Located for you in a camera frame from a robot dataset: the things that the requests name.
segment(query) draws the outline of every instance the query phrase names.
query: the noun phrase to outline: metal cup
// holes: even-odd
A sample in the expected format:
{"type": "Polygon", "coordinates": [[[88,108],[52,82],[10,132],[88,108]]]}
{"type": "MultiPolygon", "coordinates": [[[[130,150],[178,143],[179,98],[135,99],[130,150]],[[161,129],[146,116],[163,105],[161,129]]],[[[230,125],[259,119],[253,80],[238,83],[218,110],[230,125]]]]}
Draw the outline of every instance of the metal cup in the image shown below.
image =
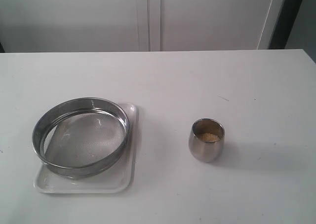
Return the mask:
{"type": "Polygon", "coordinates": [[[217,158],[224,146],[224,127],[212,119],[199,119],[193,125],[189,137],[189,149],[192,155],[200,161],[211,162],[217,158]],[[203,134],[218,136],[216,141],[203,141],[203,134]]]}

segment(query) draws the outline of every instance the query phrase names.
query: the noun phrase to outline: yellow powder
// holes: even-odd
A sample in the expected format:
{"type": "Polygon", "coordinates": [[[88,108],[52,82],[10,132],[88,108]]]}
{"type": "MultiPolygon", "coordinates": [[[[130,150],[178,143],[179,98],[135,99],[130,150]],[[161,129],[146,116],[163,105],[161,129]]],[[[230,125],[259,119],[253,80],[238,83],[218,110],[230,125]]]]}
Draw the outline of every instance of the yellow powder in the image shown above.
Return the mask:
{"type": "Polygon", "coordinates": [[[208,141],[208,142],[215,142],[219,140],[219,137],[217,135],[210,134],[210,133],[199,134],[198,138],[202,141],[208,141]]]}

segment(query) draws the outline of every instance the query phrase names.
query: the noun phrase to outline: metal sieve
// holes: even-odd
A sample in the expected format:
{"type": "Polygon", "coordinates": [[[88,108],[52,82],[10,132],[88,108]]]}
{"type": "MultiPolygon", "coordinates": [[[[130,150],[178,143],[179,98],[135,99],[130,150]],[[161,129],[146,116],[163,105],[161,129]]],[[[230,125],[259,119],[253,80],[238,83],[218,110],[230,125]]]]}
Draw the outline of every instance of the metal sieve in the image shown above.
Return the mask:
{"type": "Polygon", "coordinates": [[[78,98],[50,109],[33,131],[33,148],[54,173],[78,179],[111,167],[129,134],[125,112],[100,98],[78,98]]]}

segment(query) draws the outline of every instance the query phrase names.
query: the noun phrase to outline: white table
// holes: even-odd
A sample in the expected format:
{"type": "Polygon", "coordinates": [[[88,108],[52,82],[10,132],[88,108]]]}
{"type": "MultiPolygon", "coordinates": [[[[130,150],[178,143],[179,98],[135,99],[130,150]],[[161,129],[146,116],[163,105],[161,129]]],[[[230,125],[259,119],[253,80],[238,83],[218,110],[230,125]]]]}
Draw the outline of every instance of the white table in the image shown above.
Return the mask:
{"type": "Polygon", "coordinates": [[[315,224],[316,65],[302,50],[0,54],[1,224],[315,224]],[[32,130],[77,97],[140,108],[134,182],[115,195],[46,195],[32,130]],[[188,149],[220,121],[215,164],[188,149]]]}

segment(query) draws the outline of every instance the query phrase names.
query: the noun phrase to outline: white plastic tray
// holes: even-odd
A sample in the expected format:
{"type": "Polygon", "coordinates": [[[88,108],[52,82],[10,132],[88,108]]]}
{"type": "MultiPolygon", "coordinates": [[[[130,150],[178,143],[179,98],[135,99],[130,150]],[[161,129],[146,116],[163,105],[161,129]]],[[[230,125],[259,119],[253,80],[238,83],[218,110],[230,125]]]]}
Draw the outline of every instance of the white plastic tray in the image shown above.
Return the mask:
{"type": "Polygon", "coordinates": [[[118,104],[127,114],[131,134],[121,158],[108,170],[85,179],[68,179],[42,165],[34,187],[41,193],[116,193],[126,189],[133,180],[136,155],[138,110],[131,103],[118,104]]]}

